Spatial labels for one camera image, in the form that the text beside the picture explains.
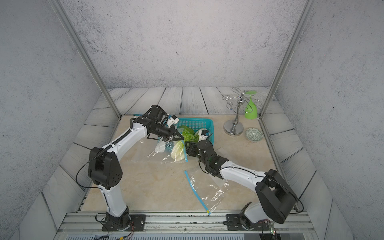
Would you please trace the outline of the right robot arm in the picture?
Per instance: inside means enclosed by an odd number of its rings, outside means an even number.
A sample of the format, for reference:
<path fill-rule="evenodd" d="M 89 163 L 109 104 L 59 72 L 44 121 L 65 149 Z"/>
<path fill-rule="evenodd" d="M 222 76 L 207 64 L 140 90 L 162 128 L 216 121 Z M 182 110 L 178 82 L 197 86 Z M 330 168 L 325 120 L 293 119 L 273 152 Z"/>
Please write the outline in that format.
<path fill-rule="evenodd" d="M 203 172 L 224 181 L 232 181 L 254 191 L 259 202 L 246 204 L 241 212 L 224 224 L 252 231 L 264 222 L 285 223 L 295 204 L 300 202 L 289 184 L 276 170 L 258 172 L 235 164 L 218 155 L 210 140 L 186 142 L 186 153 L 204 164 Z"/>

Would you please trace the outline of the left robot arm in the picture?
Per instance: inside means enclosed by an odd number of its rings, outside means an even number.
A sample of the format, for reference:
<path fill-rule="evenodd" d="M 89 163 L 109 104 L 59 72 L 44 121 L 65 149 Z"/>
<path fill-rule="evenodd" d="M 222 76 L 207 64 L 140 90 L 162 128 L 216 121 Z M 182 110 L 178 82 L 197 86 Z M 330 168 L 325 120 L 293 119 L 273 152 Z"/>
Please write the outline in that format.
<path fill-rule="evenodd" d="M 156 135 L 156 139 L 164 142 L 184 140 L 176 129 L 178 122 L 178 117 L 168 115 L 163 108 L 153 105 L 143 115 L 131 118 L 129 128 L 117 139 L 102 148 L 91 149 L 89 161 L 85 165 L 88 166 L 88 175 L 95 188 L 101 191 L 107 205 L 106 217 L 100 221 L 104 232 L 134 229 L 120 187 L 123 177 L 121 158 L 137 142 L 143 138 L 149 139 L 150 135 Z"/>

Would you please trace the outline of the chinese cabbage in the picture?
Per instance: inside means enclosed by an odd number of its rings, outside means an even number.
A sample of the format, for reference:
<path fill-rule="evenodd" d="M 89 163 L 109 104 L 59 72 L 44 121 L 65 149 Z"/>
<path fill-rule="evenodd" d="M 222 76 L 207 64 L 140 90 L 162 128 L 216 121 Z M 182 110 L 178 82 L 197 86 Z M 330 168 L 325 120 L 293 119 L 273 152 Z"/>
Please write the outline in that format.
<path fill-rule="evenodd" d="M 171 151 L 171 158 L 175 162 L 184 161 L 185 158 L 185 145 L 183 141 L 176 141 L 173 144 Z"/>
<path fill-rule="evenodd" d="M 181 131 L 185 142 L 197 143 L 199 141 L 199 137 L 195 136 L 195 132 L 191 128 L 187 126 L 180 126 L 179 130 Z"/>

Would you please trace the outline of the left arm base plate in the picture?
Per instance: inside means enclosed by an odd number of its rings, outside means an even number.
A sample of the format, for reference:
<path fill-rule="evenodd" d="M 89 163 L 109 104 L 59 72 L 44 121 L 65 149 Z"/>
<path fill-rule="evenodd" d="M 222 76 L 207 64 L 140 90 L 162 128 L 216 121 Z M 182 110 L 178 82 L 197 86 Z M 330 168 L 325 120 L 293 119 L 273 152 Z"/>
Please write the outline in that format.
<path fill-rule="evenodd" d="M 103 232 L 142 232 L 146 223 L 146 215 L 125 215 L 113 217 L 107 215 L 103 222 Z"/>

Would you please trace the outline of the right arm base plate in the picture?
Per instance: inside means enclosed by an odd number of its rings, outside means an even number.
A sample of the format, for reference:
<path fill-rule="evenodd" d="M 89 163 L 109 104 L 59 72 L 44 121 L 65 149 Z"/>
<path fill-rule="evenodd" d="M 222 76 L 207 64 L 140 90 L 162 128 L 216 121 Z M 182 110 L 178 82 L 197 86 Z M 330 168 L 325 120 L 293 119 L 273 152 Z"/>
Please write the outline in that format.
<path fill-rule="evenodd" d="M 252 223 L 245 216 L 240 214 L 227 214 L 226 220 L 223 222 L 228 231 L 267 231 L 270 225 L 267 220 L 261 220 Z"/>

